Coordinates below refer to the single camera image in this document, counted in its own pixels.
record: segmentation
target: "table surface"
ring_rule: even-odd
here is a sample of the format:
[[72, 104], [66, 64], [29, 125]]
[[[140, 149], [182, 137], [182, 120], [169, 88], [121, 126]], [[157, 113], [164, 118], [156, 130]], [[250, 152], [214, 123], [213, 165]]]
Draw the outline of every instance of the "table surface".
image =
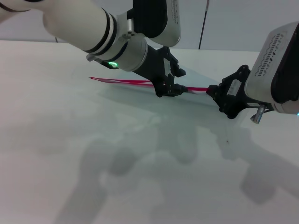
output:
[[[252, 109], [228, 120], [215, 106], [95, 82], [127, 74], [64, 43], [0, 51], [1, 223], [298, 223], [296, 115], [254, 125]], [[214, 82], [258, 55], [172, 53]]]

